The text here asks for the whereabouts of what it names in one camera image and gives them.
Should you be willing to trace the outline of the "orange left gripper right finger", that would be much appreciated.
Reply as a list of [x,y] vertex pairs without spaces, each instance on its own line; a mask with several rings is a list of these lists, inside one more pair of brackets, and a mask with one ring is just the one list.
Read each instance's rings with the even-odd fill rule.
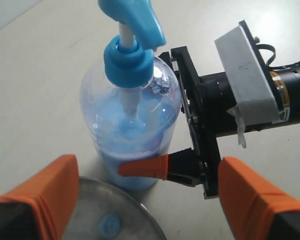
[[219,201],[236,240],[300,240],[300,200],[235,157],[218,167]]

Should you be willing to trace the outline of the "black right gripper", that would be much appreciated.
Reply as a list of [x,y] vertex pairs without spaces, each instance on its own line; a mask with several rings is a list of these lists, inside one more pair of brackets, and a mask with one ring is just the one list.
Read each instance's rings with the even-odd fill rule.
[[205,199],[217,198],[221,162],[217,137],[235,133],[234,118],[227,110],[235,99],[225,72],[199,76],[186,46],[162,52],[177,77],[181,112],[185,114],[192,147],[148,159],[122,163],[122,177],[148,177],[187,187],[202,185]]

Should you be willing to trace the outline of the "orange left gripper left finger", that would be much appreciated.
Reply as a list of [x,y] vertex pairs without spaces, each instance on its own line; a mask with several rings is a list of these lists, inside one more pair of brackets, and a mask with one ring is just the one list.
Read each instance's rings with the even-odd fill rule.
[[30,206],[40,240],[59,240],[65,232],[79,194],[79,168],[74,154],[65,154],[0,195],[0,203]]

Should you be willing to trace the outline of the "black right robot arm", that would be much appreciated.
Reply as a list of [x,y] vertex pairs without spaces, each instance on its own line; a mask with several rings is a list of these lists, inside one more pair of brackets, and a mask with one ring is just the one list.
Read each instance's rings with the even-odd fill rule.
[[[230,109],[236,100],[225,72],[198,75],[186,46],[160,54],[169,66],[177,65],[175,74],[181,88],[181,111],[187,118],[192,148],[158,157],[123,163],[118,173],[123,177],[151,177],[188,187],[202,185],[206,199],[218,196],[218,167],[221,162],[218,137],[237,132]],[[271,67],[261,63],[279,110],[278,120],[246,126],[244,132],[256,132],[300,124],[300,61]]]

